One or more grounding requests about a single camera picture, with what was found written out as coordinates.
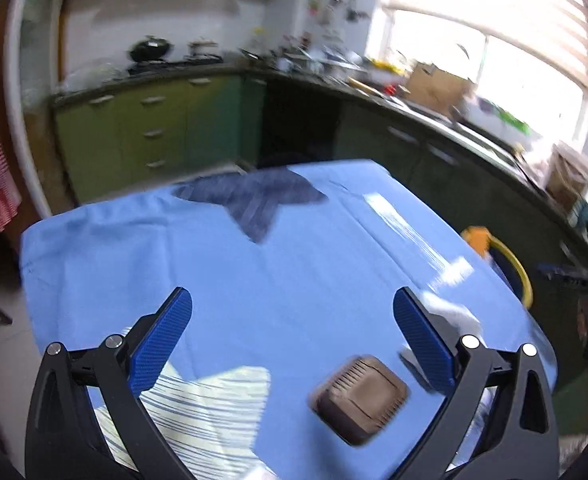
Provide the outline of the brown plastic box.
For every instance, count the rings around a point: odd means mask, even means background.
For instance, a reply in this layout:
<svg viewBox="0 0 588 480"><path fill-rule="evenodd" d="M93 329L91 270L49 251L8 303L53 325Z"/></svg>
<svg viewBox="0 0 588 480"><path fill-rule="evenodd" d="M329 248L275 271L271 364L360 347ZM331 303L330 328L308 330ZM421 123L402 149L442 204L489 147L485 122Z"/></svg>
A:
<svg viewBox="0 0 588 480"><path fill-rule="evenodd" d="M375 356L355 356L309 396L311 410L350 446L367 444L405 405L407 384Z"/></svg>

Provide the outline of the yellow-rimmed dark trash bin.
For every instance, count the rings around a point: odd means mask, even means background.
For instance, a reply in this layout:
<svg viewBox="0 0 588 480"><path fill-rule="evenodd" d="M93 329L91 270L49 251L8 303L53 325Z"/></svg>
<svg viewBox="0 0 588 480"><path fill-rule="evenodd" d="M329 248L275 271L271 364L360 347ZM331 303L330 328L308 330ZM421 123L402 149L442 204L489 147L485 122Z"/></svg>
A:
<svg viewBox="0 0 588 480"><path fill-rule="evenodd" d="M533 304L533 288L524 266L514 252L491 233L489 254L481 259L492 267L499 278L510 287L522 306L529 310Z"/></svg>

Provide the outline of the light blue tablecloth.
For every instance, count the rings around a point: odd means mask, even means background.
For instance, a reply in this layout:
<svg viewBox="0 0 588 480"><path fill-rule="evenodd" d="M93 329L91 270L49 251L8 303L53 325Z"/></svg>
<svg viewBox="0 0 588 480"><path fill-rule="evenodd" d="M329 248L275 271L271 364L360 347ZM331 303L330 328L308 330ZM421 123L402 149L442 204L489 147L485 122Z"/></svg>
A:
<svg viewBox="0 0 588 480"><path fill-rule="evenodd" d="M131 328L176 287L192 318L166 364L186 382L241 366L271 376L254 453L274 479L519 479L543 452L557 470L554 350L489 264L369 160L286 167L327 200L282 206L260 244L180 184L42 220L21 274L42 353L26 434L32 479L197 479L128 386ZM431 388L393 312L408 287L456 331L451 394ZM367 444L311 410L355 356L409 387Z"/></svg>

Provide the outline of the white striped cloth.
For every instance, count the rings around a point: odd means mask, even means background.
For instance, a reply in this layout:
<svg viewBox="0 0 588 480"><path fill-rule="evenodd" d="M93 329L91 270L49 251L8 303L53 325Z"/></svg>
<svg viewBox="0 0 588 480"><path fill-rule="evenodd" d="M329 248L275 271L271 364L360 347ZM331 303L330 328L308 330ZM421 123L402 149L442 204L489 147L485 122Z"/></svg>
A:
<svg viewBox="0 0 588 480"><path fill-rule="evenodd" d="M264 367L241 366L186 382L166 364L140 400L195 478L274 479L254 453L270 385Z"/></svg>

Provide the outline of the clear bag of food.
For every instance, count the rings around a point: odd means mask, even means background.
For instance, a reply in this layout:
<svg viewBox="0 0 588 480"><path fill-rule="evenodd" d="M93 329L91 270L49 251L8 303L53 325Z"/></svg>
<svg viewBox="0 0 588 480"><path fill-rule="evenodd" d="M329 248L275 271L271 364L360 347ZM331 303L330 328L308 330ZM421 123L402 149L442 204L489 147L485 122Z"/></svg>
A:
<svg viewBox="0 0 588 480"><path fill-rule="evenodd" d="M555 144L548 160L544 190L565 213L588 188L588 158L566 144Z"/></svg>

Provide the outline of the dark blue cloth patch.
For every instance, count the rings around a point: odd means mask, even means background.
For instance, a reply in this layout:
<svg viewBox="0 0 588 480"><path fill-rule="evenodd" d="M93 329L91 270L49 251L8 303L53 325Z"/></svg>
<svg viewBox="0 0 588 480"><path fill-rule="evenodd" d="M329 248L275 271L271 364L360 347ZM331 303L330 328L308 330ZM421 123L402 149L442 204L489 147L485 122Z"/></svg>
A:
<svg viewBox="0 0 588 480"><path fill-rule="evenodd" d="M173 195L188 202L223 207L255 244L265 240L280 207L327 200L310 181L286 167L199 177L181 184Z"/></svg>

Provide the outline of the cardboard cutting board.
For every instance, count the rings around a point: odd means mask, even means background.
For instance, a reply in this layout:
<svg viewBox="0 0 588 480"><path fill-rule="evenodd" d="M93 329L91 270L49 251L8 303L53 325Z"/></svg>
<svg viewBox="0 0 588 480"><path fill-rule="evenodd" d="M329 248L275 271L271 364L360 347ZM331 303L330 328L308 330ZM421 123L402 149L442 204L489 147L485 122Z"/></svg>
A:
<svg viewBox="0 0 588 480"><path fill-rule="evenodd" d="M434 64L416 63L405 88L410 102L450 117L452 110L459 108L466 96L472 94L475 84L440 70Z"/></svg>

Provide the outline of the black wok on stove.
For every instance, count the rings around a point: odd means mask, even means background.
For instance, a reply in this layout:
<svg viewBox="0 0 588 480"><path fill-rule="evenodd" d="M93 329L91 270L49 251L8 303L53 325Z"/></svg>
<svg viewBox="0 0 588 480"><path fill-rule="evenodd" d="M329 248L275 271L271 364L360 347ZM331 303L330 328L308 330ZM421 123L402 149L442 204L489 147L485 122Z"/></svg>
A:
<svg viewBox="0 0 588 480"><path fill-rule="evenodd" d="M146 36L134 44L128 51L128 56L134 63L149 63L164 60L173 49L173 44L155 36Z"/></svg>

